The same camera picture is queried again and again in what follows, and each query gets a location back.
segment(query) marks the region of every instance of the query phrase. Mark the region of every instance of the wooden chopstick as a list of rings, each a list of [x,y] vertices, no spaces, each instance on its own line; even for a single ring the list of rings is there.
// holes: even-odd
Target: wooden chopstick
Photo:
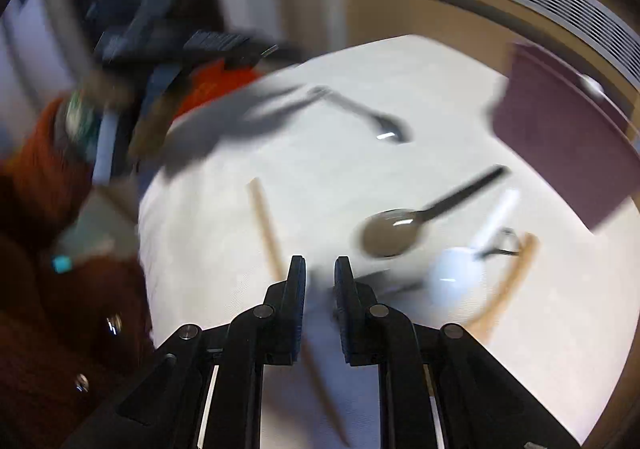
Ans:
[[[251,182],[249,182],[248,190],[251,196],[252,203],[254,205],[254,212],[256,218],[258,219],[260,232],[262,233],[262,241],[264,242],[264,246],[267,249],[267,258],[271,269],[271,275],[273,276],[273,280],[276,282],[284,281],[286,279],[286,271],[284,265],[282,264],[282,259],[280,257],[280,248],[278,246],[273,228],[271,226],[268,207],[264,198],[260,180],[254,178]],[[342,418],[340,417],[340,414],[338,413],[338,410],[333,403],[331,396],[326,389],[326,386],[324,385],[324,381],[322,380],[318,364],[316,363],[316,360],[313,357],[313,352],[308,343],[305,341],[304,337],[302,338],[300,343],[300,356],[303,365],[306,366],[309,378],[311,379],[311,385],[316,393],[316,396],[318,396],[318,400],[320,401],[322,408],[324,409],[326,417],[328,418],[336,434],[340,438],[340,441],[346,447],[351,447],[349,438],[347,437],[346,429],[342,422]]]
[[[494,331],[498,319],[503,314],[516,291],[524,281],[531,266],[540,241],[537,236],[526,233],[520,247],[520,254],[513,260],[505,280],[500,285],[498,293],[487,305],[479,317],[473,318],[465,325],[468,331],[477,341],[487,342]]]

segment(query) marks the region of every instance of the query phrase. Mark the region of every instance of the tabletop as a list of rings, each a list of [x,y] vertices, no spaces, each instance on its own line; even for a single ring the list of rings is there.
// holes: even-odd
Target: tabletop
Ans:
[[[640,214],[628,199],[591,233],[492,134],[490,111],[506,82],[460,52],[403,36],[278,71],[181,118],[140,208],[155,344],[181,324],[217,326],[262,302],[272,276],[246,188],[258,177],[283,258],[306,259],[315,290],[305,302],[303,331],[352,445],[375,447],[377,373],[344,364],[325,310],[336,257],[348,255],[355,275],[389,269],[399,278],[422,277],[442,249],[468,244],[502,191],[514,187],[521,197],[507,225],[534,233],[541,246],[485,347],[583,442],[636,330]],[[310,100],[315,86],[402,119],[412,141],[376,140],[369,120]],[[376,260],[359,248],[367,217],[420,208],[495,164],[511,174],[435,220],[407,254]],[[499,273],[499,264],[488,272]],[[488,276],[488,286],[494,283]],[[439,326],[441,317],[419,297],[405,312]],[[296,366],[265,372],[262,446],[339,447]]]

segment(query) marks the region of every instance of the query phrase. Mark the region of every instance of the brown fabric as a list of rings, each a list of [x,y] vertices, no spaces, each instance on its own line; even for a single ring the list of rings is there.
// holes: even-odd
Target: brown fabric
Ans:
[[[494,132],[589,229],[640,190],[640,156],[625,126],[606,102],[585,95],[571,67],[535,45],[515,47]]]
[[[153,346],[136,261],[50,266],[56,237],[77,218],[90,168],[52,146],[60,101],[0,172],[0,418],[37,448],[57,448]],[[119,314],[112,336],[106,318]],[[89,392],[75,388],[78,373]]]

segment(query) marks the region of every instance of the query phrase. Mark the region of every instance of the spoon with black handle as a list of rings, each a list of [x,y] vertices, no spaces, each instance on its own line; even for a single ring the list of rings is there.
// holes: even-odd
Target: spoon with black handle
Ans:
[[[335,105],[341,106],[345,110],[349,110],[350,112],[374,121],[378,128],[378,134],[376,136],[378,140],[388,140],[396,144],[411,142],[407,126],[394,116],[374,112],[367,108],[367,106],[352,101],[344,95],[330,89],[328,86],[316,86],[309,90],[309,95],[316,98],[324,98]]]
[[[508,172],[505,166],[496,166],[489,173],[422,210],[393,209],[373,215],[367,219],[362,230],[363,250],[372,257],[393,257],[408,251],[417,241],[425,223],[462,204]]]

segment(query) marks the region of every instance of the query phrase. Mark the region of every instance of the orange fabric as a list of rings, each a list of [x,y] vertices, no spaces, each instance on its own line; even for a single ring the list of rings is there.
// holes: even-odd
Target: orange fabric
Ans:
[[[153,346],[135,260],[93,259],[64,274],[49,247],[78,216],[91,169],[54,149],[60,101],[0,168],[0,418],[36,448],[54,449],[135,371]],[[119,314],[122,332],[108,332]],[[89,393],[75,389],[84,374]]]
[[[191,74],[193,90],[182,103],[174,119],[193,108],[205,105],[214,99],[251,84],[259,77],[260,74],[252,68],[225,70],[222,61],[204,66]]]

